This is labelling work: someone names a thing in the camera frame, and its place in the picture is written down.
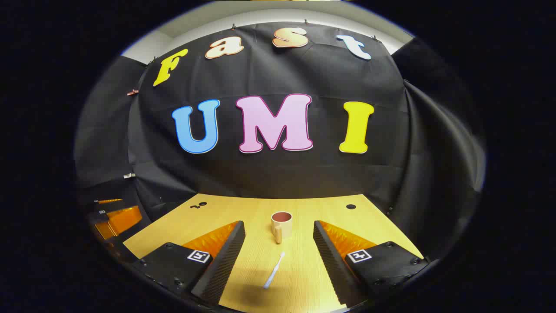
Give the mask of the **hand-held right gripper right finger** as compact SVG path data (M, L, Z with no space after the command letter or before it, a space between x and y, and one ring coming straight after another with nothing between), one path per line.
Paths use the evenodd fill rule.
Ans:
M339 302L348 307L391 297L430 264L394 241L376 244L323 220L314 222L312 237Z

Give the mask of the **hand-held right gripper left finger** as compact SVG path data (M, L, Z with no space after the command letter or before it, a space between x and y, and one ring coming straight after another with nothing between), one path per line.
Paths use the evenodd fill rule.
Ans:
M238 220L186 244L164 243L131 266L179 299L217 306L245 236L244 222Z

